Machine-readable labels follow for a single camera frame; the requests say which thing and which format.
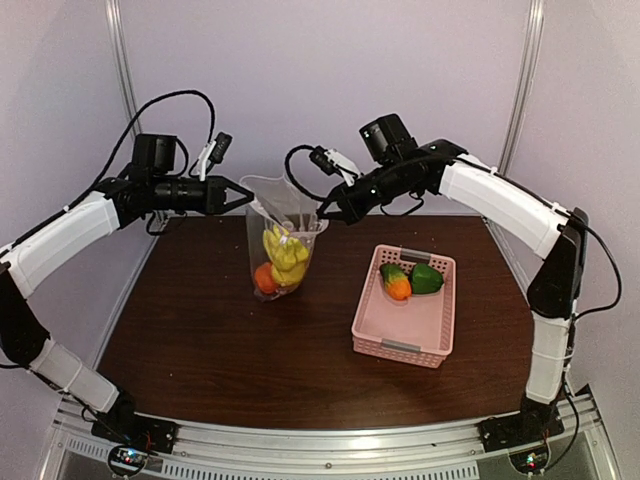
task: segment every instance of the robotic arm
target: robotic arm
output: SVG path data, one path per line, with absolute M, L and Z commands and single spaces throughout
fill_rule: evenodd
M 216 140 L 205 147 L 204 161 L 222 161 L 231 137 L 221 133 Z M 54 341 L 27 299 L 52 272 L 84 248 L 153 211 L 218 215 L 253 199 L 251 192 L 221 176 L 200 180 L 169 175 L 176 141 L 167 135 L 138 135 L 132 161 L 121 178 L 103 180 L 80 204 L 23 243 L 1 249 L 6 252 L 0 258 L 0 347 L 5 355 L 91 409 L 101 420 L 96 428 L 106 426 L 103 434 L 111 430 L 111 435 L 115 432 L 128 440 L 135 440 L 140 431 L 154 431 L 139 424 L 143 420 L 134 415 L 133 398 Z M 227 202 L 227 190 L 242 197 Z M 154 450 L 167 448 L 166 439 L 154 442 Z
M 516 186 L 451 142 L 437 140 L 419 147 L 395 114 L 366 125 L 360 134 L 381 166 L 367 175 L 353 172 L 351 182 L 333 188 L 321 199 L 319 218 L 353 224 L 397 196 L 408 193 L 421 198 L 428 191 L 474 209 L 544 260 L 527 291 L 535 327 L 521 411 L 513 417 L 487 420 L 481 430 L 488 451 L 539 441 L 547 431 L 561 433 L 555 403 L 573 352 L 586 214 L 551 204 Z M 310 159 L 327 174 L 344 175 L 346 169 L 334 152 L 316 147 Z M 288 162 L 285 166 L 292 183 L 300 188 Z

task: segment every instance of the pink basket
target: pink basket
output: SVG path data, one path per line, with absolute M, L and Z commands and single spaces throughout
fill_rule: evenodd
M 444 285 L 437 293 L 393 300 L 384 290 L 380 265 L 395 263 L 409 274 L 418 262 L 442 273 Z M 397 362 L 438 368 L 453 350 L 455 304 L 455 260 L 378 245 L 351 327 L 353 349 Z

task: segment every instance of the brown tabletop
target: brown tabletop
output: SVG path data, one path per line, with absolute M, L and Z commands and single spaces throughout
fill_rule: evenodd
M 457 262 L 453 353 L 438 369 L 354 353 L 351 323 L 373 248 Z M 265 428 L 420 425 L 516 410 L 527 305 L 478 217 L 368 217 L 318 237 L 293 294 L 253 296 L 243 217 L 191 218 L 162 237 L 100 371 L 144 413 Z

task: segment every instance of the white wall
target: white wall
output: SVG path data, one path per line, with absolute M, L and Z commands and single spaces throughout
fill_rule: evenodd
M 396 111 L 421 143 L 445 137 L 497 164 L 518 78 L 527 0 L 279 0 L 123 2 L 139 103 L 199 88 L 234 136 L 219 172 L 278 176 L 300 143 L 372 163 L 358 129 Z M 145 129 L 202 148 L 196 100 L 154 108 Z M 300 155 L 293 167 L 319 193 L 338 183 Z M 390 211 L 404 211 L 405 199 Z M 422 213 L 468 212 L 428 198 Z
M 0 3 L 0 245 L 75 198 L 106 161 L 125 124 L 108 38 L 104 2 Z M 148 246 L 132 226 L 46 281 L 30 304 L 53 337 L 94 361 Z M 1 479 L 34 477 L 57 403 L 32 376 L 0 371 Z
M 540 63 L 511 176 L 567 207 L 605 238 L 626 289 L 620 307 L 579 324 L 573 383 L 589 382 L 624 478 L 637 478 L 640 441 L 640 3 L 549 1 Z M 539 262 L 510 242 L 529 278 Z M 614 296 L 611 269 L 590 240 L 580 308 Z

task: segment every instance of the dark wood surface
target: dark wood surface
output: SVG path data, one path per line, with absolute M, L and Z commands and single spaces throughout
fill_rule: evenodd
M 354 353 L 351 323 L 380 244 L 451 256 L 453 353 L 436 370 Z M 368 217 L 318 237 L 293 294 L 253 296 L 243 217 L 162 237 L 100 371 L 145 413 L 266 428 L 419 425 L 516 410 L 530 364 L 526 303 L 477 217 Z

